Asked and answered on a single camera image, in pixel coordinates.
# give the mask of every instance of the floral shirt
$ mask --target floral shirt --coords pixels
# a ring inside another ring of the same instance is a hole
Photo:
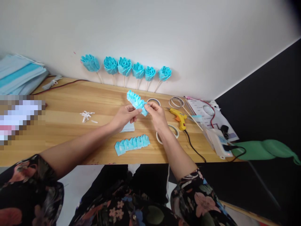
[[[0,226],[55,225],[64,187],[39,155],[0,174]],[[181,179],[171,198],[172,210],[137,194],[124,181],[95,197],[70,225],[236,225],[199,170]]]

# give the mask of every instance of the floral sleeve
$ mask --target floral sleeve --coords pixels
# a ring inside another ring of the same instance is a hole
[[[0,225],[55,225],[64,197],[62,183],[38,154],[0,174]]]
[[[190,226],[236,225],[199,169],[178,183],[172,192],[171,207]]]

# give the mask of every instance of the black pants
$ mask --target black pants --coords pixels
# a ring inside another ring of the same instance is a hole
[[[128,165],[105,165],[82,197],[82,204],[71,222],[78,217],[77,213],[85,211],[96,197],[108,191],[119,180],[127,182],[134,191],[147,194],[152,201],[165,205],[168,202],[168,175],[169,164],[141,164],[133,176],[128,171]]]

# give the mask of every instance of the masking tape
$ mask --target masking tape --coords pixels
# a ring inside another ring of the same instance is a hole
[[[161,106],[161,103],[160,103],[160,101],[158,101],[157,99],[155,99],[155,98],[150,98],[150,99],[148,99],[148,100],[147,100],[147,102],[149,102],[150,100],[154,100],[154,101],[156,101],[156,102],[158,103],[158,105],[159,105],[159,106]]]
[[[172,125],[170,125],[170,124],[168,124],[168,126],[171,127],[171,128],[173,128],[176,131],[175,137],[178,138],[180,134],[179,134],[179,131],[177,130],[177,128],[174,127],[174,126],[172,126]],[[160,139],[159,139],[158,132],[156,132],[156,137],[157,137],[157,141],[160,144],[163,144],[162,141],[160,141]]]
[[[174,100],[178,101],[180,103],[180,105],[175,104],[175,102],[173,102]],[[168,101],[168,104],[169,104],[169,106],[171,106],[172,108],[175,108],[175,109],[179,109],[185,105],[184,101],[177,96],[173,96],[172,98],[170,98],[170,100]]]

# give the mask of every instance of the wooden table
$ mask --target wooden table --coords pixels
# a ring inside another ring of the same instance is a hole
[[[40,92],[43,85],[51,81],[47,78],[34,93]],[[75,81],[71,78],[59,80],[58,85]],[[126,93],[129,88],[105,85],[93,82],[78,81],[68,84],[64,87],[47,91],[35,96],[45,99],[47,108],[45,115],[39,116],[40,120],[31,121],[31,125],[26,130],[20,131],[20,135],[14,136],[13,141],[0,149],[0,166],[11,166],[21,159],[30,157],[49,147],[74,139],[85,134],[98,126],[104,125],[113,118],[118,108],[129,104],[126,99]],[[162,107],[169,107],[169,95],[133,90],[143,100],[156,98],[161,102]],[[95,112],[92,120],[98,121],[98,124],[87,121],[82,123],[83,111]],[[178,128],[179,123],[175,121],[175,115],[171,114],[165,108],[165,116],[168,124]],[[211,149],[206,138],[199,127],[192,121],[186,120],[187,132],[190,135],[191,143],[194,148],[204,156],[207,162],[226,162],[216,155]],[[203,162],[188,143],[184,132],[180,131],[179,143],[189,156],[196,162]],[[123,139],[141,136],[146,134],[150,138],[150,145],[140,150],[128,151],[124,155],[117,156],[115,143]],[[151,122],[151,116],[138,116],[135,123],[134,132],[119,133],[111,137],[100,149],[94,151],[83,164],[137,164],[137,163],[167,163],[167,156],[163,145],[156,139],[156,131]]]

